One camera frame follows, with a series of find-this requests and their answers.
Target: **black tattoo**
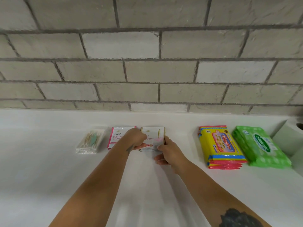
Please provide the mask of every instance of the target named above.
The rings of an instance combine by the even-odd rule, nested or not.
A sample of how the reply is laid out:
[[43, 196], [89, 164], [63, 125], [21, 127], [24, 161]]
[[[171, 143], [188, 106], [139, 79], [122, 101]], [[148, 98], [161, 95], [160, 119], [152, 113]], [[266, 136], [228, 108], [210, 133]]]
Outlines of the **black tattoo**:
[[221, 215], [222, 223], [219, 227], [263, 227], [261, 222], [245, 212], [229, 209], [225, 215]]
[[134, 147], [134, 144], [131, 145], [129, 148], [126, 149], [126, 151], [128, 152], [128, 154], [131, 152], [131, 150], [133, 149], [133, 147]]

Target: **tattoo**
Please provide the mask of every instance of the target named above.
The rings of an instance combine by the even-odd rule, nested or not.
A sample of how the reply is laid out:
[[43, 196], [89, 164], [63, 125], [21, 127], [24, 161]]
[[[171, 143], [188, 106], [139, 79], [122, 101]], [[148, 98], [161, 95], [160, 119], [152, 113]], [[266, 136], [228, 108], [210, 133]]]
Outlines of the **tattoo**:
[[261, 222], [245, 212], [229, 209], [225, 215], [221, 215], [222, 223], [219, 227], [263, 227]]
[[132, 148], [134, 147], [134, 144], [131, 145], [129, 148], [126, 149], [126, 151], [128, 152], [128, 154], [131, 152]]

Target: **person's left hand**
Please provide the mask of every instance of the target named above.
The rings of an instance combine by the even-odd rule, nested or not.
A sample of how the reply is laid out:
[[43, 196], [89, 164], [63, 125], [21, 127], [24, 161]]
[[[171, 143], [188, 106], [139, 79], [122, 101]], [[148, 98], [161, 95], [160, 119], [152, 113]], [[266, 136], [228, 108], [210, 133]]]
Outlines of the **person's left hand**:
[[134, 144], [133, 150], [138, 150], [146, 147], [144, 140], [147, 139], [147, 135], [143, 134], [138, 128], [134, 127], [128, 130], [123, 136], [124, 139], [130, 140]]

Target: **green wipes package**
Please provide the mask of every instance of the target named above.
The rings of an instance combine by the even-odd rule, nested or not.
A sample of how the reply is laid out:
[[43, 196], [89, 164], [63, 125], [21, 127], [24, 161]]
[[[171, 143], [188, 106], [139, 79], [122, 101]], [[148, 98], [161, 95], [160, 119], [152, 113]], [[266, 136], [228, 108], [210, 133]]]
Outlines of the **green wipes package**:
[[236, 126], [232, 133], [250, 166], [286, 168], [291, 161], [260, 127]]

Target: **toilet paper roll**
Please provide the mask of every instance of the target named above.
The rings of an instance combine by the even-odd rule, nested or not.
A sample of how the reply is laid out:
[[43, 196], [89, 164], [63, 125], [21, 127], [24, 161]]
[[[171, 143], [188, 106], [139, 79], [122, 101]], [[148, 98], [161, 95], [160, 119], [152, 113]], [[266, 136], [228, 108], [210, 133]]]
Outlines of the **toilet paper roll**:
[[303, 147], [303, 120], [291, 118], [275, 134], [273, 141], [281, 150], [292, 156]]
[[291, 157], [293, 169], [301, 176], [303, 176], [303, 147], [299, 149], [293, 157]]

